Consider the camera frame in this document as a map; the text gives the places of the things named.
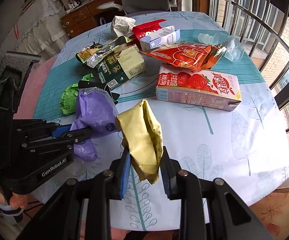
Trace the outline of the person's left hand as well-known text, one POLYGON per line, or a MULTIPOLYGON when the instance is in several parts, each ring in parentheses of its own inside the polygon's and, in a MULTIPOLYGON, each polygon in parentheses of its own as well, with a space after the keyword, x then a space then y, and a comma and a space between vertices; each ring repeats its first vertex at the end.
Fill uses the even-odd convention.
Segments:
POLYGON ((30 194, 20 195, 13 193, 13 195, 7 200, 6 194, 3 189, 0 187, 0 204, 5 205, 9 204, 13 209, 25 209, 28 205, 30 194))

